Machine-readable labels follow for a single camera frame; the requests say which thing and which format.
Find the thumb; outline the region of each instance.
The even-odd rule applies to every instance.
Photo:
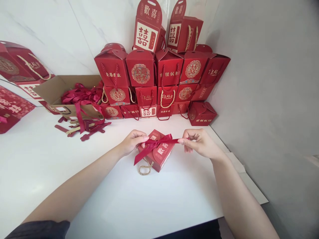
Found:
[[[187,147],[190,147],[192,149],[194,149],[195,151],[197,150],[198,148],[198,143],[194,142],[194,141],[191,141],[189,139],[179,139],[178,142],[181,144],[181,145],[185,145]]]
[[[148,136],[140,136],[140,137],[136,137],[132,140],[132,142],[137,145],[139,143],[144,143],[145,141],[147,141],[149,139]]]

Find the marble wall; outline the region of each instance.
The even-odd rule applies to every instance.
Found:
[[[0,0],[0,40],[28,47],[56,75],[99,74],[94,62],[103,46],[131,51],[140,0]],[[158,0],[169,22],[176,0]],[[186,14],[204,21],[198,43],[210,35],[219,0],[188,0]],[[0,85],[29,100],[8,82]]]

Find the gold rope handle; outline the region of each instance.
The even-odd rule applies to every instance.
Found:
[[[103,87],[103,92],[102,92],[101,100],[102,100],[102,102],[105,103],[105,104],[108,103],[108,101],[109,101],[109,99],[107,98],[107,95],[105,94],[104,87]]]
[[[189,47],[190,35],[191,35],[191,28],[190,28],[190,25],[188,25],[188,38],[187,38],[187,43],[186,43],[185,51],[187,51],[187,49],[188,49],[188,47]]]
[[[38,72],[36,72],[36,71],[32,68],[32,66],[30,65],[30,63],[27,62],[25,59],[23,59],[23,57],[21,57],[21,56],[19,56],[19,55],[17,55],[17,57],[19,57],[21,60],[23,60],[23,61],[25,62],[25,64],[29,67],[29,69],[30,69],[33,73],[35,73],[38,77],[40,77],[40,79],[42,79],[42,80],[49,80],[49,79],[51,79],[51,74],[50,74],[49,70],[44,66],[44,64],[43,64],[35,55],[32,55],[31,53],[29,53],[29,55],[32,56],[33,58],[35,58],[35,59],[44,67],[44,69],[45,69],[45,70],[47,71],[47,73],[49,74],[49,77],[48,77],[47,79],[44,79]]]
[[[142,176],[146,176],[146,175],[149,175],[149,174],[150,174],[150,172],[151,172],[151,167],[153,166],[154,162],[152,162],[152,164],[150,164],[150,163],[146,160],[145,157],[144,157],[143,159],[147,162],[148,166],[144,166],[144,165],[140,166],[140,167],[139,167],[139,174],[142,175]],[[141,173],[141,168],[148,168],[148,169],[149,169],[148,173]]]
[[[164,106],[162,105],[162,97],[163,97],[163,90],[162,90],[162,93],[160,94],[160,106],[161,106],[162,108],[167,109],[167,108],[169,108],[169,107],[173,104],[173,102],[174,102],[174,100],[175,100],[175,90],[173,90],[173,91],[174,91],[174,97],[173,97],[172,102],[169,104],[169,106],[164,107]]]
[[[129,88],[129,92],[130,92],[130,96],[131,96],[131,101],[132,101],[132,103],[135,103],[136,102],[136,99],[135,99],[135,101],[133,101],[133,99],[132,99],[132,91],[131,91],[131,89]]]
[[[196,38],[195,38],[194,51],[196,50],[197,40],[198,40],[198,26],[196,27]]]

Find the open cardboard box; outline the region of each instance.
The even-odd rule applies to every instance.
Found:
[[[57,110],[61,115],[69,120],[76,120],[75,105],[62,105],[61,96],[68,90],[72,90],[76,83],[83,84],[86,88],[91,89],[98,86],[101,81],[99,75],[63,75],[55,76],[47,82],[38,85],[34,88],[42,99],[44,99],[49,105]],[[82,114],[83,119],[100,118],[103,116],[94,109],[92,105],[81,106],[89,116]]]

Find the black sleeve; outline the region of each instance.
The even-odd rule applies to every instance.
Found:
[[[5,239],[65,239],[70,222],[34,221],[23,223]]]

